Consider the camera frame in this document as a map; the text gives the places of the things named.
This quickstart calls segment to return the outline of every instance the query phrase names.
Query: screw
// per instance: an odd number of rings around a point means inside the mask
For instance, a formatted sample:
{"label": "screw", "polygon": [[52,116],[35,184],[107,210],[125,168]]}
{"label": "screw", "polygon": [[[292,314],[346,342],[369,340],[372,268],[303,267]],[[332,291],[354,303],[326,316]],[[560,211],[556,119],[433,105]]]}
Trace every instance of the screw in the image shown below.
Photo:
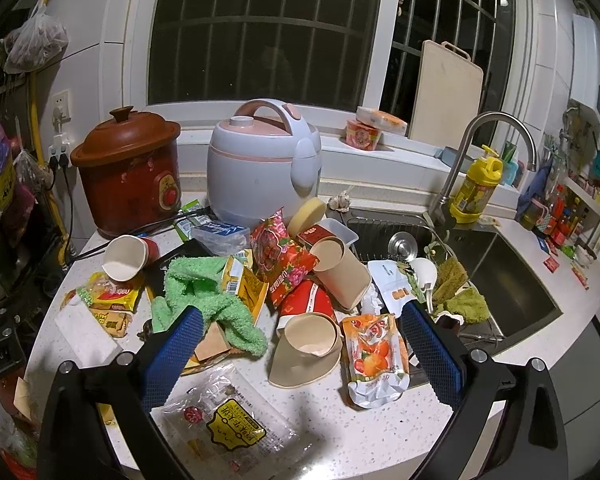
{"label": "screw", "polygon": [[535,368],[539,372],[543,371],[546,368],[544,361],[542,361],[542,359],[538,359],[537,357],[534,357],[533,359],[531,359],[531,365],[533,368]]}
{"label": "screw", "polygon": [[58,371],[61,374],[67,374],[73,369],[74,369],[74,364],[71,361],[64,361],[64,362],[60,363],[60,366],[58,367]]}
{"label": "screw", "polygon": [[122,354],[118,355],[118,357],[116,357],[116,362],[120,365],[120,366],[127,366],[129,364],[131,364],[131,362],[134,360],[134,355],[131,352],[122,352]]}
{"label": "screw", "polygon": [[483,363],[487,360],[486,352],[484,350],[480,350],[479,348],[471,350],[470,355],[471,355],[471,359],[473,359],[477,363]]}

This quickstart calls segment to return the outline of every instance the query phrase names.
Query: yellow bottle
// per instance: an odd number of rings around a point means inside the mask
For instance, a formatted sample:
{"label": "yellow bottle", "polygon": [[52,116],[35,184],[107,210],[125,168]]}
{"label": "yellow bottle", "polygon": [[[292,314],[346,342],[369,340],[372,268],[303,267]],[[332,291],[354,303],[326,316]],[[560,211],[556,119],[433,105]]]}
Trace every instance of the yellow bottle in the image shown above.
{"label": "yellow bottle", "polygon": [[502,178],[502,161],[489,146],[482,146],[484,155],[469,166],[460,191],[449,210],[459,224],[477,221],[489,202],[493,190]]}

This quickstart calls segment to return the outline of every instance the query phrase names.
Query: countertop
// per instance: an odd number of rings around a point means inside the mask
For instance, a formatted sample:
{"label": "countertop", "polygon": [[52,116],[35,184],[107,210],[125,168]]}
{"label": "countertop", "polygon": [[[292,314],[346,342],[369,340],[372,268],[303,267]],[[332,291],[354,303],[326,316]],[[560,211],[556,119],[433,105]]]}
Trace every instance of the countertop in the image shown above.
{"label": "countertop", "polygon": [[[189,201],[200,194],[184,197]],[[370,206],[356,203],[355,206]],[[410,209],[408,206],[374,203],[377,209]],[[526,260],[551,295],[562,315],[524,341],[505,350],[497,361],[524,365],[532,357],[543,359],[552,367],[571,347],[580,333],[600,310],[600,264],[586,270],[589,290],[585,290],[571,271],[568,258],[556,257],[560,267],[552,274],[543,265],[547,254],[541,250],[536,236],[514,221],[502,219],[499,230],[513,248]],[[180,244],[174,230],[154,235],[162,254]],[[104,239],[94,234],[84,250],[97,247]],[[58,365],[67,359],[75,359],[64,337],[54,322],[64,295],[72,288],[85,283],[93,272],[100,269],[102,254],[76,262],[62,282],[51,307],[46,314],[38,338],[27,365],[25,380],[30,386],[32,413],[42,420],[46,397]],[[143,293],[125,338],[118,340],[123,349],[137,351],[142,343],[136,333],[150,317],[150,305]],[[276,315],[264,308],[258,319],[260,327],[271,341],[274,337]],[[300,476],[304,480],[330,480],[367,475],[390,466],[417,458],[429,451],[445,427],[451,409],[440,404],[429,384],[406,391],[402,397],[375,410],[354,410],[345,405],[343,396],[344,365],[316,383],[302,388],[283,390],[270,385],[267,369],[275,343],[269,344],[266,355],[259,360],[237,358],[233,362],[240,373],[256,390],[297,428],[308,432],[315,443],[311,461]],[[194,377],[181,378],[171,396],[186,392]],[[491,416],[502,410],[503,403],[496,403]],[[170,427],[155,416],[160,426],[177,450],[176,437]],[[124,441],[116,427],[109,428],[114,448],[123,465],[135,467]]]}

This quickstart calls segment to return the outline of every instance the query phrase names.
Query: water heater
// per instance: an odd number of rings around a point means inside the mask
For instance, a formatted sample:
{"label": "water heater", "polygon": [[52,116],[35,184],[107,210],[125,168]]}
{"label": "water heater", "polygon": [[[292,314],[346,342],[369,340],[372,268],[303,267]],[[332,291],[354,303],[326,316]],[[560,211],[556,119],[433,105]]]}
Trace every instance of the water heater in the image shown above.
{"label": "water heater", "polygon": [[588,16],[573,15],[573,78],[571,105],[600,130],[600,36]]}

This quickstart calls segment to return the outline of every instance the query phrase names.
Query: window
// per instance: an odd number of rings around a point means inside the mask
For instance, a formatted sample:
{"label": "window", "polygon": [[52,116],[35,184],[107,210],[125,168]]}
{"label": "window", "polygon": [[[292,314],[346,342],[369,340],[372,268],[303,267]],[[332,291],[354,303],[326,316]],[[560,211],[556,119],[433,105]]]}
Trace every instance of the window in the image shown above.
{"label": "window", "polygon": [[[484,73],[480,111],[500,110],[513,41],[513,0],[398,0],[380,109],[411,119],[425,40],[448,41],[471,55]],[[494,123],[474,144],[489,144]]]}
{"label": "window", "polygon": [[272,96],[355,111],[379,0],[157,0],[148,104]]}

